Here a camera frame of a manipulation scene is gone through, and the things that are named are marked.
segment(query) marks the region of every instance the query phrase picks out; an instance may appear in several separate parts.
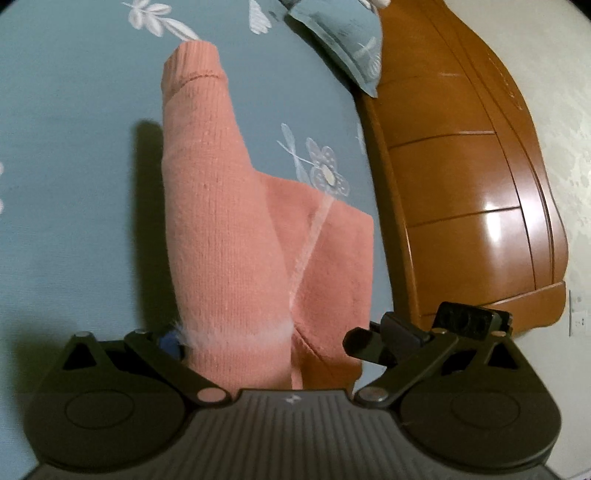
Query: white stripe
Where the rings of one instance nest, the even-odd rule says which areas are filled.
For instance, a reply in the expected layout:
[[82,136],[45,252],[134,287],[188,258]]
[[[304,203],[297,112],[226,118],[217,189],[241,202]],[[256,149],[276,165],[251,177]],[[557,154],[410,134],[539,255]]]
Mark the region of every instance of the white stripe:
[[316,210],[314,218],[312,219],[312,225],[310,227],[308,238],[300,252],[300,256],[295,264],[294,272],[290,278],[290,311],[293,308],[293,304],[296,300],[295,297],[298,290],[300,289],[301,281],[304,278],[304,272],[308,267],[308,262],[310,261],[314,248],[316,247],[316,242],[318,242],[320,232],[322,231],[322,227],[329,215],[330,207],[332,207],[334,200],[335,199],[333,196],[328,194],[324,195],[324,198],[322,198],[322,202],[320,203],[320,206],[318,207],[318,210]]
[[284,319],[272,327],[263,327],[256,332],[240,332],[239,329],[223,332],[216,329],[215,324],[213,328],[204,329],[196,326],[195,323],[191,322],[187,325],[186,322],[183,322],[176,326],[180,342],[195,351],[220,348],[239,349],[242,346],[251,349],[267,348],[291,342],[294,332],[294,323],[291,318]]

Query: mattress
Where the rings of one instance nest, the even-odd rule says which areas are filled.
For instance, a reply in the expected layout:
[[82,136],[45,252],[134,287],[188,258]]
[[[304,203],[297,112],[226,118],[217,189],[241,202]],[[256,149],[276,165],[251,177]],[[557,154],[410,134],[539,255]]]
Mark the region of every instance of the mattress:
[[279,0],[17,0],[0,14],[1,478],[35,465],[21,416],[73,332],[118,339],[176,317],[160,79],[183,40],[218,47],[255,168],[296,180],[308,137],[332,148],[343,200],[375,219],[371,320],[392,310],[355,88],[285,15]]

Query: screw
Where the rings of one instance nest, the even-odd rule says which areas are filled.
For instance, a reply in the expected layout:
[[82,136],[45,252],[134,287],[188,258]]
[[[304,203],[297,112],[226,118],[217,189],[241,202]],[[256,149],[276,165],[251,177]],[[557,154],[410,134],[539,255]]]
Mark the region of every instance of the screw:
[[364,387],[359,390],[359,396],[365,401],[379,403],[388,398],[388,391],[382,387]]
[[197,399],[204,403],[218,403],[226,398],[226,392],[221,388],[209,387],[197,392]]

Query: pink sweater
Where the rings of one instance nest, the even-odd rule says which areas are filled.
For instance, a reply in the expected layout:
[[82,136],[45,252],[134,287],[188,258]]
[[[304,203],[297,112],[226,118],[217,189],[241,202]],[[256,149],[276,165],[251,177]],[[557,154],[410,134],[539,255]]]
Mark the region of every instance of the pink sweater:
[[254,170],[217,49],[183,43],[162,80],[166,236],[189,366],[240,388],[350,388],[367,327],[373,221]]

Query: pillowcase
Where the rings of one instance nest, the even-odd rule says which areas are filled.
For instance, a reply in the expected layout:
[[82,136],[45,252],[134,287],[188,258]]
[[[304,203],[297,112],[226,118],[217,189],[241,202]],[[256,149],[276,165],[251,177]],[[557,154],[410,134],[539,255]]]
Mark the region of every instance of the pillowcase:
[[382,73],[382,24],[368,0],[284,0],[289,15],[303,23],[331,58],[376,98]]

